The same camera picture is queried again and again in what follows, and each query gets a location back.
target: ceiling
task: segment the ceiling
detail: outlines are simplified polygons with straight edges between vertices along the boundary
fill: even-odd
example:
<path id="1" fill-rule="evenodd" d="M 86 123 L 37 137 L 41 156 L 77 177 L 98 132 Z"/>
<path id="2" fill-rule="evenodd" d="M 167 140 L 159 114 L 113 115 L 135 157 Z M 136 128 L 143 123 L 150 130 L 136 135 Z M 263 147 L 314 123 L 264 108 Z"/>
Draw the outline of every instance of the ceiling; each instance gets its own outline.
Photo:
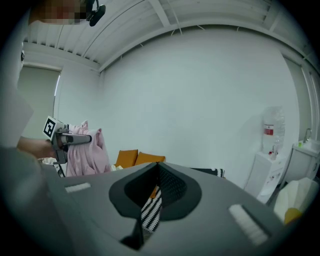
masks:
<path id="1" fill-rule="evenodd" d="M 106 13 L 94 27 L 34 22 L 25 42 L 45 45 L 99 64 L 103 71 L 121 55 L 158 35 L 197 25 L 256 30 L 294 48 L 319 71 L 310 42 L 295 19 L 272 0 L 100 0 Z"/>

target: plastic water bottle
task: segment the plastic water bottle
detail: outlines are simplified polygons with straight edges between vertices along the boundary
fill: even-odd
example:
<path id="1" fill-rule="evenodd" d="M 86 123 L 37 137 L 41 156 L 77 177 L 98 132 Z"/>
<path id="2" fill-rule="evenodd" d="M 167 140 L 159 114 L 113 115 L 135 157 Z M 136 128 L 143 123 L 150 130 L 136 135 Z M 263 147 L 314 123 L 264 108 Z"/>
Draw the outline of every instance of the plastic water bottle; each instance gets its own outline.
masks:
<path id="1" fill-rule="evenodd" d="M 285 131 L 285 114 L 282 106 L 266 108 L 263 112 L 262 152 L 265 154 L 272 152 L 275 143 L 279 151 L 284 145 Z"/>

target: white shirt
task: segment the white shirt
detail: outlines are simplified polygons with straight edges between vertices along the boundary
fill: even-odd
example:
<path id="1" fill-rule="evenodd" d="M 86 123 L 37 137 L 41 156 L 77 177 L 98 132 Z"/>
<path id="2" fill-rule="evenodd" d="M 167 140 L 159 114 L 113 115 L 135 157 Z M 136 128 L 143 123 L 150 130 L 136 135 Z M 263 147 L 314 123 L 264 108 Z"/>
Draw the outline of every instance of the white shirt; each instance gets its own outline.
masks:
<path id="1" fill-rule="evenodd" d="M 0 147 L 16 147 L 33 114 L 17 89 L 29 16 L 30 11 L 21 18 L 0 53 Z"/>

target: white cabinet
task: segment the white cabinet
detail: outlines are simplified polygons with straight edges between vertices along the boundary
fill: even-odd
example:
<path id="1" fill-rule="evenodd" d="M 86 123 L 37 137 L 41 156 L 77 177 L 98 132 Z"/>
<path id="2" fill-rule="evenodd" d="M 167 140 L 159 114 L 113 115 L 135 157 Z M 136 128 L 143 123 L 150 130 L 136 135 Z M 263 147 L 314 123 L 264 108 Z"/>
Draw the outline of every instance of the white cabinet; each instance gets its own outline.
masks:
<path id="1" fill-rule="evenodd" d="M 258 152 L 244 190 L 265 204 L 280 181 L 286 160 L 281 155 L 271 160 L 269 155 Z"/>
<path id="2" fill-rule="evenodd" d="M 281 188 L 285 182 L 298 181 L 304 177 L 313 180 L 320 164 L 320 153 L 305 147 L 299 147 L 297 143 L 292 146 L 292 154 L 286 170 Z"/>

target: person's hand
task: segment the person's hand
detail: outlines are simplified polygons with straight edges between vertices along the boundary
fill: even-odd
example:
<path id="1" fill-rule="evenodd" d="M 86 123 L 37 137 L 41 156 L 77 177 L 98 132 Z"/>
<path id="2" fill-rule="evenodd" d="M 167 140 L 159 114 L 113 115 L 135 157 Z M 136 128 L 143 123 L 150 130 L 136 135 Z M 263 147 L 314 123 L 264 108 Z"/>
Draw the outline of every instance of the person's hand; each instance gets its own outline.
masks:
<path id="1" fill-rule="evenodd" d="M 30 153 L 37 159 L 57 158 L 56 152 L 54 151 L 50 140 L 21 137 L 17 148 L 21 151 Z"/>

